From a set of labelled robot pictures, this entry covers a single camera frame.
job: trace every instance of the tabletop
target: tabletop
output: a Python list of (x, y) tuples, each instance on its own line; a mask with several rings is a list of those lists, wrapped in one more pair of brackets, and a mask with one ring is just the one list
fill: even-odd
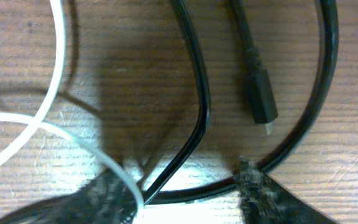
[[(232, 175), (290, 132), (316, 77), (319, 27), (312, 0), (246, 0), (254, 42), (269, 70), (279, 117), (253, 123), (241, 77), (240, 40), (226, 0), (187, 0), (211, 92), (205, 137), (163, 190)], [(358, 223), (358, 1), (338, 0), (339, 57), (323, 110), (300, 147), (270, 176), (339, 223)], [(63, 2), (63, 80), (46, 121), (119, 161), (146, 189), (181, 149), (198, 99), (188, 52), (169, 1)], [(34, 115), (55, 63), (47, 0), (0, 0), (0, 111)], [(0, 151), (25, 128), (0, 123)], [(75, 144), (38, 130), (0, 167), (0, 217), (75, 192), (103, 166)], [(238, 193), (188, 205), (147, 207), (143, 223), (241, 223)]]

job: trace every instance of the black connector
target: black connector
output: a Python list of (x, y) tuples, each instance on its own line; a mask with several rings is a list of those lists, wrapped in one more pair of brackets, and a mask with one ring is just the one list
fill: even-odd
[(270, 134), (272, 121), (277, 118), (278, 112), (269, 74), (263, 69), (258, 50), (254, 47), (241, 0), (230, 0), (230, 2), (243, 43), (244, 62), (248, 70), (245, 77), (248, 102), (255, 123), (266, 124), (267, 134)]

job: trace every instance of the wooden table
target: wooden table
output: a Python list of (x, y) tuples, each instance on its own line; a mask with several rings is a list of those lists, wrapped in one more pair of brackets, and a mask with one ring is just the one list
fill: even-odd
[[(156, 178), (190, 135), (198, 100), (169, 1), (65, 1), (64, 79), (47, 121), (104, 149), (140, 180)], [(311, 0), (249, 0), (246, 13), (270, 72), (279, 118), (265, 136), (244, 100), (244, 64), (227, 1), (188, 0), (211, 90), (211, 122), (200, 146), (164, 190), (230, 176), (239, 156), (259, 160), (288, 134), (315, 79), (318, 19)], [(340, 223), (358, 223), (358, 1), (338, 0), (335, 78), (310, 135), (271, 177)], [(35, 114), (55, 60), (47, 0), (0, 1), (0, 111)], [(0, 123), (0, 150), (24, 126)], [(0, 217), (75, 192), (102, 167), (45, 131), (0, 168)], [(147, 207), (143, 223), (240, 223), (237, 193), (191, 205)]]

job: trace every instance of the thick black cable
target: thick black cable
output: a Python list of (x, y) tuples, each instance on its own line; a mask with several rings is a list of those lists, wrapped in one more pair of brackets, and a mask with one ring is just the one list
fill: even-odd
[[(319, 0), (324, 25), (324, 56), (316, 77), (313, 91), (308, 105), (303, 112), (299, 122), (294, 127), (288, 137), (265, 159), (258, 163), (259, 169), (269, 173), (279, 165), (288, 155), (301, 143), (302, 139), (308, 134), (310, 127), (316, 121), (321, 111), (324, 100), (328, 94), (331, 85), (339, 44), (339, 25), (337, 18), (336, 2), (334, 0)], [(218, 195), (233, 192), (237, 189), (234, 177), (220, 180), (201, 187), (195, 187), (185, 190), (173, 190), (168, 192), (159, 192), (150, 204), (167, 204), (193, 202), (204, 198), (216, 197)], [(28, 220), (34, 216), (45, 213), (48, 208), (55, 205), (59, 200), (64, 200), (68, 196), (43, 200), (36, 204), (21, 208), (8, 216), (0, 219), (2, 223), (21, 223), (19, 220)]]
[(188, 49), (191, 64), (193, 66), (198, 98), (200, 101), (200, 110), (198, 113), (197, 124), (190, 138), (187, 140), (186, 144), (183, 146), (180, 152), (172, 159), (169, 165), (164, 169), (159, 177), (157, 177), (154, 183), (149, 187), (149, 189), (147, 189), (146, 193), (144, 194), (145, 204), (151, 202), (151, 200), (157, 195), (161, 188), (188, 159), (190, 154), (197, 147), (198, 143), (200, 143), (206, 131), (206, 126), (209, 120), (209, 111), (211, 107), (204, 60), (200, 45), (198, 44), (198, 38), (193, 25), (191, 24), (190, 16), (186, 10), (185, 3), (183, 0), (171, 0), (171, 4), (175, 14), (177, 15), (180, 29), (185, 38), (186, 47)]

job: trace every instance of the brown wood surface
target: brown wood surface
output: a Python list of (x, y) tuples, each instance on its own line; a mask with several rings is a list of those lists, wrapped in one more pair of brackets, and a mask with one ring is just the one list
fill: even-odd
[[(195, 125), (193, 71), (166, 0), (64, 1), (67, 54), (47, 121), (104, 149), (144, 188)], [(288, 134), (309, 98), (318, 64), (312, 0), (250, 0), (246, 12), (270, 72), (279, 118), (264, 136), (245, 104), (240, 42), (226, 0), (187, 0), (209, 78), (211, 124), (165, 190), (230, 176), (239, 156), (259, 160)], [(338, 0), (337, 70), (323, 111), (303, 144), (271, 176), (340, 223), (358, 223), (358, 1)], [(0, 111), (35, 114), (55, 60), (47, 0), (0, 1)], [(0, 123), (0, 150), (24, 126)], [(0, 168), (0, 217), (74, 192), (100, 164), (45, 131)], [(143, 223), (240, 223), (237, 193), (191, 205), (147, 207)]]

